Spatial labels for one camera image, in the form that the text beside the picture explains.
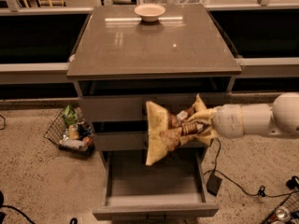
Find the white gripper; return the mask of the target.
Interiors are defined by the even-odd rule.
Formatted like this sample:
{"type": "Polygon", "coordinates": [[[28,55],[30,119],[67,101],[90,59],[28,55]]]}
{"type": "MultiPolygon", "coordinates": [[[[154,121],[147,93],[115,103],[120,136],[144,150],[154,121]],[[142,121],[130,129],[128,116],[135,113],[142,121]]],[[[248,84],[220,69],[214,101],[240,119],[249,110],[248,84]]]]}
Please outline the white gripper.
{"type": "Polygon", "coordinates": [[[213,109],[212,123],[216,132],[225,138],[239,138],[243,135],[240,105],[222,105],[213,109]]]}

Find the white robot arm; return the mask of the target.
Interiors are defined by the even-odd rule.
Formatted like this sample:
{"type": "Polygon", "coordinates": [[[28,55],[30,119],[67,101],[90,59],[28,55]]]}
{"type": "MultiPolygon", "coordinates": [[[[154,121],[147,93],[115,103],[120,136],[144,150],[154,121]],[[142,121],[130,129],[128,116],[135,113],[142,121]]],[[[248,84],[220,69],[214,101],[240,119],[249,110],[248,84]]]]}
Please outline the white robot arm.
{"type": "Polygon", "coordinates": [[[222,105],[213,109],[212,124],[220,136],[299,137],[299,93],[283,93],[270,104],[222,105]]]}

